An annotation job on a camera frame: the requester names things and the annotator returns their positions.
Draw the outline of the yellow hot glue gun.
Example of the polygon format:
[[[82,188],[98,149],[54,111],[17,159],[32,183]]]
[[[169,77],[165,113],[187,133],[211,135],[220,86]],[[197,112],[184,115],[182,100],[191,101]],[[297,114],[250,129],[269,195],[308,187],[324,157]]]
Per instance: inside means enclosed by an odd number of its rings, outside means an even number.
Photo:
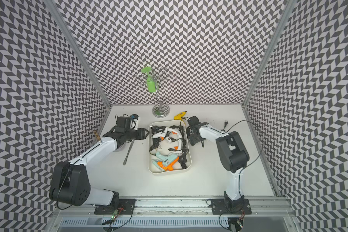
[[[182,119],[185,117],[186,113],[187,113],[187,111],[183,111],[183,112],[177,114],[177,115],[174,117],[174,120],[182,120]]]

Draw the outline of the cream plastic storage box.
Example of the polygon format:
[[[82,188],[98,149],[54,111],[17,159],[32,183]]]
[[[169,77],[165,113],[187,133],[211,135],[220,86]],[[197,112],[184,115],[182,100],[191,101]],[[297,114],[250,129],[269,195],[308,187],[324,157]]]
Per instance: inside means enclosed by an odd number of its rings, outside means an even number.
[[[186,122],[170,120],[149,126],[148,169],[154,175],[183,173],[192,165]]]

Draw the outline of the orange hot glue gun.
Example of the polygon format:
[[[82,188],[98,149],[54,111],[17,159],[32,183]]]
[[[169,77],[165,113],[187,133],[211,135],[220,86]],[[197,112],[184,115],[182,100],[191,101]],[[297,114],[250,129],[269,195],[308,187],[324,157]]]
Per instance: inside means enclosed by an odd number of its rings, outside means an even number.
[[[179,156],[173,155],[165,158],[163,161],[158,161],[157,165],[162,172],[173,171],[173,165],[179,160]]]

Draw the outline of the light blue hot glue gun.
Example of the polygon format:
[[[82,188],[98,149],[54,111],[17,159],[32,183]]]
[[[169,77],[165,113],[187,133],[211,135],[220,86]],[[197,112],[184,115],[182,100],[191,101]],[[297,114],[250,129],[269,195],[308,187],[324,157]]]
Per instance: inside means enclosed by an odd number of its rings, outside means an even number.
[[[159,160],[152,160],[152,164],[160,171],[163,172],[164,170],[162,169],[162,167],[159,165],[160,161]]]

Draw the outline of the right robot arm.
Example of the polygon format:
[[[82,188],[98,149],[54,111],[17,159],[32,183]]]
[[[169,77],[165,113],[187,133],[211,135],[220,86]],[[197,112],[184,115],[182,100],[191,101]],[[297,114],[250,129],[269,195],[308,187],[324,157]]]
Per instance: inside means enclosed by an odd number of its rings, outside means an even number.
[[[196,116],[187,119],[187,138],[191,146],[203,144],[205,140],[217,145],[220,162],[225,170],[231,172],[231,179],[225,190],[224,202],[238,204],[244,198],[241,190],[241,173],[247,167],[249,153],[238,132],[225,132],[212,127],[209,123],[201,123]]]

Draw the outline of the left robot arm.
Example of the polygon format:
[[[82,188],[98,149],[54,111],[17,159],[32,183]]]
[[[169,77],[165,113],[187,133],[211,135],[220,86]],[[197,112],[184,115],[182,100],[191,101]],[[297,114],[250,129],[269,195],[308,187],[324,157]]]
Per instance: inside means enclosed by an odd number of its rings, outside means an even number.
[[[95,145],[70,161],[59,162],[53,170],[49,198],[72,206],[110,205],[118,193],[92,187],[88,174],[125,143],[147,138],[149,131],[139,128],[139,121],[137,114],[117,117],[115,126]]]

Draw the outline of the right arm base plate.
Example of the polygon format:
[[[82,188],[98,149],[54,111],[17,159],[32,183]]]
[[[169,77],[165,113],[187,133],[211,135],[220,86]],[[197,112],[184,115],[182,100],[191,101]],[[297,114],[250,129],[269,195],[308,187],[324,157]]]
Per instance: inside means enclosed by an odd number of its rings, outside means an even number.
[[[236,201],[226,201],[225,199],[209,199],[206,202],[212,210],[213,215],[221,214],[245,214],[251,215],[251,206],[248,199],[240,198]]]

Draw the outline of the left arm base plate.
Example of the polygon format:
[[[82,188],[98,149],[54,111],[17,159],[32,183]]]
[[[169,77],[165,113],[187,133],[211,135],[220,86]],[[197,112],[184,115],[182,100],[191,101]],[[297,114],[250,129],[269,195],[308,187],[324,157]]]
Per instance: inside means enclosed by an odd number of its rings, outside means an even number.
[[[136,199],[120,199],[119,202],[112,202],[108,206],[96,205],[95,215],[112,215],[115,211],[120,212],[120,215],[132,215],[135,209]]]

